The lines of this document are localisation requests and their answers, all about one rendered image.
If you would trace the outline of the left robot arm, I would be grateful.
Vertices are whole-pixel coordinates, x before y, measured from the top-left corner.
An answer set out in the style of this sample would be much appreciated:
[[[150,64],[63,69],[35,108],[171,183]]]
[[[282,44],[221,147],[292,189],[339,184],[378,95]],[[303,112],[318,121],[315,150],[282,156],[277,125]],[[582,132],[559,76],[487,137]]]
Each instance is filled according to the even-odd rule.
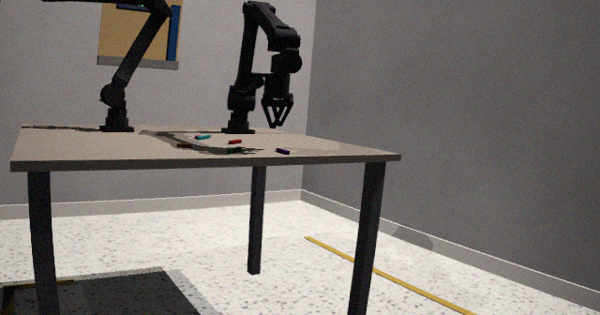
[[[249,73],[252,70],[259,26],[267,35],[267,51],[279,53],[272,55],[271,72],[281,72],[280,76],[283,77],[283,74],[296,73],[302,66],[298,49],[301,38],[293,27],[283,23],[275,15],[276,8],[274,6],[265,2],[248,0],[244,2],[243,13],[245,25],[239,69],[234,85],[230,85],[227,102],[228,110],[233,112],[231,112],[231,121],[228,121],[228,129],[221,128],[221,132],[229,134],[255,134],[255,130],[249,129],[248,122],[248,112],[253,112],[255,109],[255,89],[264,86],[266,92],[277,91],[278,74]]]

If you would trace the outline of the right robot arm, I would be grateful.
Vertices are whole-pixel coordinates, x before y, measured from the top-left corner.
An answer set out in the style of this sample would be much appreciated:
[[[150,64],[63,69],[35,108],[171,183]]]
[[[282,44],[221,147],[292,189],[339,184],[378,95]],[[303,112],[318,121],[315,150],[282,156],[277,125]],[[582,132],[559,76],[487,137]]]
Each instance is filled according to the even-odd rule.
[[[151,14],[141,32],[134,40],[120,67],[114,73],[111,84],[105,85],[100,92],[100,101],[111,108],[108,109],[105,126],[99,126],[102,132],[134,132],[134,127],[129,127],[125,99],[127,87],[132,74],[142,60],[146,50],[157,34],[159,28],[173,13],[165,0],[41,0],[43,2],[94,2],[143,5],[151,10]],[[149,5],[150,4],[150,5]],[[103,99],[102,99],[103,97]]]

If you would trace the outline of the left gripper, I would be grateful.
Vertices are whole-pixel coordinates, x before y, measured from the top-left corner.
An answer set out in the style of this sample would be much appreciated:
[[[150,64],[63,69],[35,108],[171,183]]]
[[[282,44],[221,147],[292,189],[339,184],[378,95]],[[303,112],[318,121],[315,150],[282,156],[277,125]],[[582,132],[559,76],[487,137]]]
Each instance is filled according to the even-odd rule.
[[[282,127],[286,117],[288,116],[292,106],[293,106],[293,94],[289,93],[290,89],[290,74],[283,74],[283,77],[280,76],[280,73],[277,73],[277,91],[276,92],[263,92],[261,104],[266,115],[268,124],[270,128]],[[283,93],[279,93],[283,92]],[[266,99],[270,98],[270,99]],[[277,99],[274,99],[277,98]],[[286,102],[286,103],[283,103]],[[269,111],[267,107],[272,107],[273,113],[275,116],[275,121],[272,123]],[[277,107],[279,110],[277,111]],[[284,113],[281,121],[279,121],[280,116],[282,115],[285,107],[287,107],[286,112]]]

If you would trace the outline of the green rod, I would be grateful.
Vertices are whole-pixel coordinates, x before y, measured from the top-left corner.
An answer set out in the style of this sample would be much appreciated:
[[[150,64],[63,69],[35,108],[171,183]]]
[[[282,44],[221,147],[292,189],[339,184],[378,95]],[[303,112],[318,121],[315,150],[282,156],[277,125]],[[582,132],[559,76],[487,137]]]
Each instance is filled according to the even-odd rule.
[[[229,154],[235,153],[235,152],[238,152],[238,151],[242,151],[242,147],[238,146],[238,147],[234,147],[234,148],[228,149],[228,153]]]

